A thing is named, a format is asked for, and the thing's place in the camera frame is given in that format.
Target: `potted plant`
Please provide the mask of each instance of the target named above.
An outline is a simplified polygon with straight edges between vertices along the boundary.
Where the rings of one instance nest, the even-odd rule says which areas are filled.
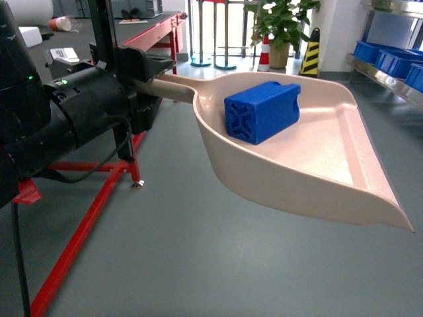
[[[303,33],[303,25],[310,25],[307,11],[319,8],[318,0],[262,0],[260,14],[257,19],[257,6],[246,5],[245,10],[254,12],[252,46],[269,35],[270,66],[285,68],[288,60],[289,47],[292,45],[296,52],[302,40],[309,41]]]

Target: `gray floor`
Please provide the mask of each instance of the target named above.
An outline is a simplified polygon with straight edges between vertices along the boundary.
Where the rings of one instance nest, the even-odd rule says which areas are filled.
[[[193,77],[218,73],[180,67]],[[120,180],[47,316],[423,316],[423,113],[375,84],[344,84],[415,234],[236,196],[213,174],[191,105],[166,100],[138,151],[145,188]],[[71,158],[101,158],[110,139]],[[37,180],[44,198],[20,209],[32,296],[103,180]],[[0,315],[21,316],[9,208],[0,212]]]

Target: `cup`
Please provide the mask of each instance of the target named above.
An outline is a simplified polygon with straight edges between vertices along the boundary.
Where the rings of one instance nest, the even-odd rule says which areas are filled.
[[[73,17],[64,16],[53,18],[49,21],[48,26],[54,31],[78,32],[81,28],[81,23],[78,23]]]

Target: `pink dustpan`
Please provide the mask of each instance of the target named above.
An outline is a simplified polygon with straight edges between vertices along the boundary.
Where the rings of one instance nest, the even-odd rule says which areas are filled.
[[[230,137],[223,99],[266,81],[301,85],[300,119],[258,145]],[[277,73],[211,80],[163,75],[139,92],[192,103],[216,176],[253,202],[353,225],[413,231],[386,179],[350,91],[330,81]]]

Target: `blue block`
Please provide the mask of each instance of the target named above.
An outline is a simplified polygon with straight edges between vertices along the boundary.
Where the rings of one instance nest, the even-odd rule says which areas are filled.
[[[268,81],[225,98],[226,128],[230,136],[259,144],[299,119],[301,87]]]

